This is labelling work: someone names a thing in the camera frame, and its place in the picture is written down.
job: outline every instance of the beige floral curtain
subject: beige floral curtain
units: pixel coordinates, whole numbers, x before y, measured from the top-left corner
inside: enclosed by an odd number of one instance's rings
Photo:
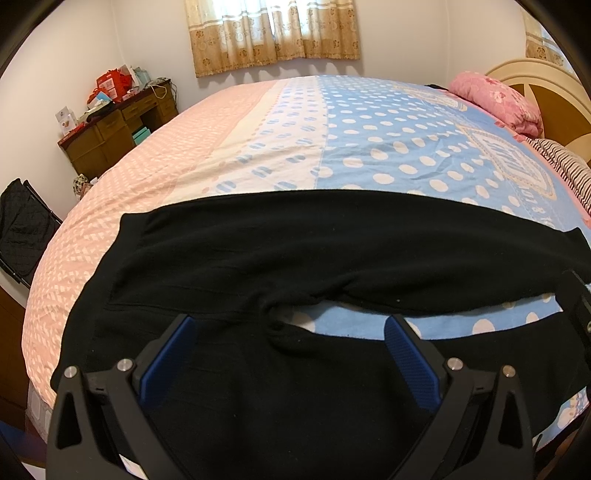
[[[360,58],[352,0],[185,0],[198,77],[294,58]]]
[[[570,73],[574,73],[566,56],[542,24],[524,9],[522,9],[522,13],[525,22],[526,58],[547,60],[568,70]]]

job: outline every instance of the white wall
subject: white wall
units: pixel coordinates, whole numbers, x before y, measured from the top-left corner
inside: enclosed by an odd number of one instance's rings
[[[486,73],[525,56],[525,26],[515,0],[447,0],[447,4],[448,82],[465,70]]]
[[[195,78],[184,0],[112,0],[127,63],[178,86],[179,108],[237,83],[358,74],[414,83],[446,81],[446,0],[357,0],[361,60],[297,59]]]
[[[76,172],[57,146],[56,112],[85,110],[96,78],[123,63],[111,0],[66,0],[41,23],[0,79],[0,192],[29,180],[61,218],[76,203]],[[0,286],[22,305],[28,290],[0,271]]]

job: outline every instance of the cream headboard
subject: cream headboard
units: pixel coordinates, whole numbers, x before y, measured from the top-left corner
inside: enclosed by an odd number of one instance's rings
[[[591,161],[591,100],[579,80],[545,60],[517,59],[487,73],[540,107],[545,137]]]

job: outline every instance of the desk drawer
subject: desk drawer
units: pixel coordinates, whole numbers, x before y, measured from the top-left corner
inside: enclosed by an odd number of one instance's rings
[[[125,118],[125,120],[130,120],[136,116],[140,116],[142,113],[146,113],[148,110],[155,107],[156,105],[156,97],[152,93],[151,95],[148,95],[147,97],[142,98],[141,100],[138,100],[137,102],[134,102],[132,105],[129,105],[128,107],[124,108],[123,118]]]
[[[103,139],[106,140],[117,130],[123,128],[125,126],[125,121],[123,120],[123,116],[121,116],[121,112],[116,110],[99,121],[96,126],[98,127]]]
[[[158,105],[160,115],[165,121],[169,121],[171,118],[178,115],[177,106],[174,103],[174,99],[170,99],[168,102],[164,102]]]

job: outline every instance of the pink pillow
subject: pink pillow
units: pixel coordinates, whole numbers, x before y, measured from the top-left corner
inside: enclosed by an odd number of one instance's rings
[[[477,104],[519,134],[538,138],[544,132],[538,106],[498,80],[480,73],[464,72],[452,81],[449,91]]]

